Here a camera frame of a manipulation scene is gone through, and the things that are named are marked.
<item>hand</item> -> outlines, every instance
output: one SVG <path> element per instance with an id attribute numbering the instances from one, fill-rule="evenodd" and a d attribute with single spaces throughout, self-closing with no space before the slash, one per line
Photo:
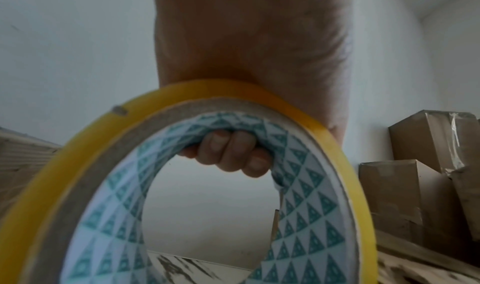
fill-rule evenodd
<path id="1" fill-rule="evenodd" d="M 341 144 L 348 119 L 352 1 L 155 0 L 160 85 L 214 78 L 256 83 L 321 122 Z M 209 151 L 210 135 L 183 154 L 257 176 L 262 172 L 253 172 L 249 163 L 265 152 L 252 140 L 248 153 L 234 159 L 236 135 L 225 138 L 222 154 Z"/>
<path id="2" fill-rule="evenodd" d="M 179 155 L 193 159 L 204 165 L 217 165 L 223 171 L 242 170 L 252 178 L 267 173 L 272 166 L 272 156 L 257 147 L 257 139 L 245 131 L 229 132 L 216 130 L 207 134 L 203 141 L 184 149 Z"/>

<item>yellow ring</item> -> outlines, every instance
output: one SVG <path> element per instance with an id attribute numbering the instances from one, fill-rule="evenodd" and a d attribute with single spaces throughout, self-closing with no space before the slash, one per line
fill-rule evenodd
<path id="1" fill-rule="evenodd" d="M 234 98 L 269 107 L 308 130 L 330 159 L 351 202 L 360 235 L 360 279 L 377 282 L 377 250 L 370 211 L 357 175 L 329 131 L 315 119 L 265 89 L 232 80 L 177 83 L 135 98 L 123 105 L 128 116 L 106 113 L 77 134 L 35 177 L 0 228 L 0 282 L 18 283 L 34 260 L 51 218 L 62 198 L 83 172 L 131 128 L 151 115 L 190 100 Z"/>

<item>fingernail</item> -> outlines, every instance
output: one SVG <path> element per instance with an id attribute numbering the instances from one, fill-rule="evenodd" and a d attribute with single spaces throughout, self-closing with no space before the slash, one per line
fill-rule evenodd
<path id="1" fill-rule="evenodd" d="M 224 149 L 225 145 L 227 145 L 229 140 L 230 136 L 219 135 L 214 132 L 210 140 L 210 149 L 215 153 L 220 152 Z"/>
<path id="2" fill-rule="evenodd" d="M 256 142 L 257 138 L 254 135 L 248 132 L 239 131 L 235 134 L 231 149 L 234 155 L 242 156 L 252 150 Z"/>
<path id="3" fill-rule="evenodd" d="M 269 167 L 268 162 L 262 158 L 251 157 L 248 161 L 248 167 L 255 171 L 264 171 Z"/>

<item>finger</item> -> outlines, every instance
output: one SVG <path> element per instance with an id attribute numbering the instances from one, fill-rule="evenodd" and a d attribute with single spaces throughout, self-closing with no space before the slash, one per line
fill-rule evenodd
<path id="1" fill-rule="evenodd" d="M 249 177 L 259 178 L 269 171 L 273 160 L 272 155 L 265 148 L 258 147 L 250 152 L 250 156 L 241 170 Z"/>
<path id="2" fill-rule="evenodd" d="M 220 162 L 225 147 L 230 141 L 231 133 L 226 130 L 215 130 L 208 133 L 198 147 L 196 160 L 204 165 Z"/>
<path id="3" fill-rule="evenodd" d="M 257 138 L 253 134 L 235 131 L 223 152 L 220 163 L 217 163 L 218 168 L 226 172 L 242 169 L 256 143 Z"/>
<path id="4" fill-rule="evenodd" d="M 182 151 L 180 151 L 178 153 L 178 155 L 181 156 L 181 157 L 186 157 L 186 158 L 189 158 L 189 159 L 193 159 L 193 158 L 197 157 L 198 150 L 199 150 L 199 145 L 195 144 L 195 145 L 189 146 L 187 148 L 184 148 Z"/>

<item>roll of tape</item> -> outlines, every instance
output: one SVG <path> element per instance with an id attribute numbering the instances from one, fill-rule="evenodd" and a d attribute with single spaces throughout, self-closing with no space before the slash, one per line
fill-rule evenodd
<path id="1" fill-rule="evenodd" d="M 142 207 L 162 166 L 216 129 L 255 134 L 283 186 L 278 232 L 245 284 L 377 282 L 370 212 L 330 133 L 254 84 L 196 80 L 114 108 L 60 151 L 4 219 L 0 283 L 168 283 Z"/>

